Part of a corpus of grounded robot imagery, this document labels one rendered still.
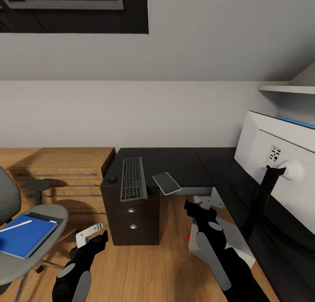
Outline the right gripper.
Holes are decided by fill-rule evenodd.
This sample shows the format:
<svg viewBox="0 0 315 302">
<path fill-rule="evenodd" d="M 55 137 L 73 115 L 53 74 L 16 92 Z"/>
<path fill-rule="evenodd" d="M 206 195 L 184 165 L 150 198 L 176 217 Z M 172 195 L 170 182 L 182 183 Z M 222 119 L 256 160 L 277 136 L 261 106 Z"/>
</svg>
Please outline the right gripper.
<svg viewBox="0 0 315 302">
<path fill-rule="evenodd" d="M 210 208 L 209 210 L 205 210 L 205 209 L 200 207 L 200 204 L 191 203 L 187 199 L 185 201 L 184 209 L 187 210 L 188 216 L 196 219 L 196 222 L 201 215 L 209 215 L 213 219 L 216 218 L 216 216 L 217 216 L 216 210 L 214 210 L 212 208 Z"/>
</svg>

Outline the mouse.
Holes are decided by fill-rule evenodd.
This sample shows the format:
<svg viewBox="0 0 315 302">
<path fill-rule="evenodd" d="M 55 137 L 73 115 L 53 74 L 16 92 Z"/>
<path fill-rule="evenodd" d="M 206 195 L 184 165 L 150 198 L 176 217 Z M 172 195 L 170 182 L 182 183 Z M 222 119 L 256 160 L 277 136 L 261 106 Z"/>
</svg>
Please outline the mouse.
<svg viewBox="0 0 315 302">
<path fill-rule="evenodd" d="M 115 175 L 108 175 L 105 177 L 108 181 L 114 182 L 116 181 L 117 177 Z"/>
</svg>

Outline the keyboard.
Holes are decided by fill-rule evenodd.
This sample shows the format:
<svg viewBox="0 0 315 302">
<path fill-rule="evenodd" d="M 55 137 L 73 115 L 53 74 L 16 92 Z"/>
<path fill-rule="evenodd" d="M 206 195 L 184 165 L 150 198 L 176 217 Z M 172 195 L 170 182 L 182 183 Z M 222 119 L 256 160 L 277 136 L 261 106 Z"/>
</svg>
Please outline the keyboard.
<svg viewBox="0 0 315 302">
<path fill-rule="evenodd" d="M 120 201 L 147 199 L 142 157 L 123 159 Z"/>
</svg>

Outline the monitor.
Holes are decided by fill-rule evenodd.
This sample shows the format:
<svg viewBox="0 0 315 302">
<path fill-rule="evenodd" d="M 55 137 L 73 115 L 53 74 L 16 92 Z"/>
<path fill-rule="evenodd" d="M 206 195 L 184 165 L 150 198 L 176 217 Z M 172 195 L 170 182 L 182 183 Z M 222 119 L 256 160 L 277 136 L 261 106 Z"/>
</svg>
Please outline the monitor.
<svg viewBox="0 0 315 302">
<path fill-rule="evenodd" d="M 247 111 L 234 158 L 260 184 L 252 194 L 248 218 L 265 220 L 315 257 L 314 251 L 294 241 L 263 213 L 272 195 L 315 235 L 315 128 Z"/>
</svg>

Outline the folder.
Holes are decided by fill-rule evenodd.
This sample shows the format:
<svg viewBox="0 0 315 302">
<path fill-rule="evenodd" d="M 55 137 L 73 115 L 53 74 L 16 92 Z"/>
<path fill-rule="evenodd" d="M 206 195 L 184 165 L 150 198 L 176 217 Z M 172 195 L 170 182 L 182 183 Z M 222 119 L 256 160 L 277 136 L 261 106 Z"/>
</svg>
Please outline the folder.
<svg viewBox="0 0 315 302">
<path fill-rule="evenodd" d="M 0 252 L 26 260 L 57 226 L 55 221 L 22 214 L 0 231 Z"/>
</svg>

